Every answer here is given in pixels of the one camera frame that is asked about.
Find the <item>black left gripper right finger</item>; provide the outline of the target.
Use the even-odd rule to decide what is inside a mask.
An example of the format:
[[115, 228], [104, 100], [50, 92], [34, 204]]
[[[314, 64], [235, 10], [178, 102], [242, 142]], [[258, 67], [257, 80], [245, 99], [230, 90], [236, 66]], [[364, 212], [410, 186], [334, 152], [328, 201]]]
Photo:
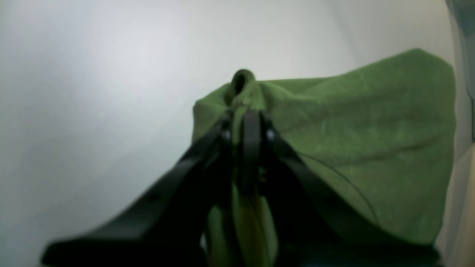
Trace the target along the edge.
[[267, 200], [277, 267], [435, 267], [440, 260], [432, 245], [403, 241], [358, 214], [263, 112], [243, 116], [243, 193]]

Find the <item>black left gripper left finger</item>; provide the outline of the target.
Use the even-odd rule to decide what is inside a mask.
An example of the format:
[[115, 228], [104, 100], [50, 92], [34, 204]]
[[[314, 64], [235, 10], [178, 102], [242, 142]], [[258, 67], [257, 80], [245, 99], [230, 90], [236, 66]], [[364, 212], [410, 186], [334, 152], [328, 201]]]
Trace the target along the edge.
[[231, 111], [134, 204], [77, 238], [49, 245], [50, 267], [206, 267], [200, 247], [209, 211], [232, 191]]

